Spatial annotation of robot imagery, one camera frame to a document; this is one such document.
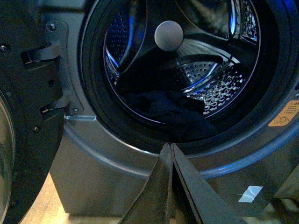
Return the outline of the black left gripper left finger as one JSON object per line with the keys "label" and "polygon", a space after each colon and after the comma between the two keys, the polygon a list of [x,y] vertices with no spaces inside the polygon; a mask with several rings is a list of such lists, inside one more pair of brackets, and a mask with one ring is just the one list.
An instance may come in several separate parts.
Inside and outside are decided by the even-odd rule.
{"label": "black left gripper left finger", "polygon": [[170,223],[172,170],[171,146],[166,143],[143,189],[122,218],[122,224]]}

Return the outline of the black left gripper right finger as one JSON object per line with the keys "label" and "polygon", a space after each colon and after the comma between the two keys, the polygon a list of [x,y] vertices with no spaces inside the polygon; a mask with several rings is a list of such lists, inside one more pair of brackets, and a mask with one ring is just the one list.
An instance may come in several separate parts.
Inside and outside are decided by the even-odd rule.
{"label": "black left gripper right finger", "polygon": [[209,185],[176,144],[171,144],[173,157],[173,191],[176,206],[182,212],[177,223],[244,224],[245,221]]}

